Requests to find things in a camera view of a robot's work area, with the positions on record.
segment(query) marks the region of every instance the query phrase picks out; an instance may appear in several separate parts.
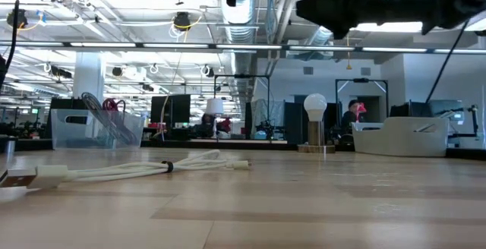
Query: white wall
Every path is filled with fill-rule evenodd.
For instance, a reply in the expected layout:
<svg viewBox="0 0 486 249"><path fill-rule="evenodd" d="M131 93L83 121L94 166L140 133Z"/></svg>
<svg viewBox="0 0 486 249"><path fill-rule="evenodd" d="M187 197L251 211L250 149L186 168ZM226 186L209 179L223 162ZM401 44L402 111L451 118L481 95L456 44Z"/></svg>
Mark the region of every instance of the white wall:
<svg viewBox="0 0 486 249"><path fill-rule="evenodd" d="M259 59L259 69L267 66L267 60ZM308 95L320 93L326 97L327 102L335 102L335 80L361 78L361 67L371 68L369 79L380 79L380 66L375 65L372 60L351 60L352 70L346 70L348 62L342 60L335 61L308 61L281 59L277 64L273 76L270 78L270 89L275 101L294 102L295 95ZM314 75L304 75L304 66L314 67ZM340 93L339 100L346 110L348 102L352 96L383 96L384 112L384 92L375 84L354 84L349 83ZM267 89L262 84L257 84L254 100L267 99Z"/></svg>
<svg viewBox="0 0 486 249"><path fill-rule="evenodd" d="M381 65L381 78L388 80L390 108L408 101L403 55L397 55Z"/></svg>
<svg viewBox="0 0 486 249"><path fill-rule="evenodd" d="M406 98L424 102L434 85L445 55L405 55L404 59ZM486 86L484 60L481 55L453 55L431 99L457 99L462 100L465 107L476 104L482 109L482 88ZM482 127L481 110L478 113L478 122ZM466 112L464 125L455 127L461 132L472 132L471 114Z"/></svg>

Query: light bulb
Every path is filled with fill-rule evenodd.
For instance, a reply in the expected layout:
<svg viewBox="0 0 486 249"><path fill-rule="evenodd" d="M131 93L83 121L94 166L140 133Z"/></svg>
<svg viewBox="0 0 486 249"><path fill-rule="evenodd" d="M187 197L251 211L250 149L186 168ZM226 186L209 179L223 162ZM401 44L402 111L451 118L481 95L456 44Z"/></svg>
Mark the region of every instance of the light bulb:
<svg viewBox="0 0 486 249"><path fill-rule="evenodd" d="M319 93L312 93L304 101L304 109L309 116L309 121L322 121L326 108L326 98Z"/></svg>

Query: metal frame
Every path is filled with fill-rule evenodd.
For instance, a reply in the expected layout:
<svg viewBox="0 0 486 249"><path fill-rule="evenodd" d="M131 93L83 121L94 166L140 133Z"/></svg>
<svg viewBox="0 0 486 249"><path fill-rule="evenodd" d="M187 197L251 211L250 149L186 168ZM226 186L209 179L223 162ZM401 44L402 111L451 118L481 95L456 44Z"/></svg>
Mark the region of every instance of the metal frame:
<svg viewBox="0 0 486 249"><path fill-rule="evenodd" d="M10 40L0 40L0 46L10 46ZM297 46L263 44L215 44L215 43L114 43L114 42L54 42L54 41L17 41L18 48L71 50L84 52L101 51L145 51L145 52L220 52L228 51L298 51L298 52L383 52L406 54L447 55L450 49L424 49L403 47L364 47L364 46ZM486 49L455 49L454 55L486 55Z"/></svg>
<svg viewBox="0 0 486 249"><path fill-rule="evenodd" d="M214 75L214 98L216 98L216 80L218 77L233 77L235 79L266 78L267 79L267 119L270 120L270 76L269 75L250 75L250 74L215 74Z"/></svg>
<svg viewBox="0 0 486 249"><path fill-rule="evenodd" d="M345 81L345 83L338 89L338 86L339 86L339 82L343 82ZM344 87L346 87L346 85L349 83L349 82L353 82L353 83L361 83L361 84L367 84L367 83L370 83L370 82L374 82L384 93L385 93L385 103L386 103L386 106L387 106L387 117L388 115L390 115L390 108L388 107L388 80L375 80L375 79L367 79L367 78L355 78L355 79L336 79L336 117L337 117L337 124L338 126L340 127L341 126L341 115L340 115L340 111L339 111L339 92L344 89ZM383 84L385 84L385 88L383 88L378 82L381 82Z"/></svg>

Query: red object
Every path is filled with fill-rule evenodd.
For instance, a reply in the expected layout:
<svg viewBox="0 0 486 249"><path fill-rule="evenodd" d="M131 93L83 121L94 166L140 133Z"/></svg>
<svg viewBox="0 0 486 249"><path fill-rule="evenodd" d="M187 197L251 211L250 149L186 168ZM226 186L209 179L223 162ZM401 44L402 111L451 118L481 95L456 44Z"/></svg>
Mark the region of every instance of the red object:
<svg viewBox="0 0 486 249"><path fill-rule="evenodd" d="M359 123L359 114L365 113L365 112L366 112L365 105L363 103L359 103L358 104L358 111L357 111L357 115L356 115L356 123Z"/></svg>
<svg viewBox="0 0 486 249"><path fill-rule="evenodd" d="M221 125L221 128L226 132L226 133L229 133L231 132L231 121L229 120L229 118L226 118L225 121L222 121L220 123Z"/></svg>

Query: table surface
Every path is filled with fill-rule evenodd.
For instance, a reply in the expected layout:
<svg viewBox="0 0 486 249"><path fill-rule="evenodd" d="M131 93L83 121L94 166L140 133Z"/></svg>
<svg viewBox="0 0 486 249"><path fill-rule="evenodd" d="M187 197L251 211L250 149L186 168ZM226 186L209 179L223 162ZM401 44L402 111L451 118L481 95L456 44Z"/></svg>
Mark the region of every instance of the table surface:
<svg viewBox="0 0 486 249"><path fill-rule="evenodd" d="M41 151L3 168L177 161L203 150ZM486 164L222 151L250 171L0 189L1 248L486 248Z"/></svg>

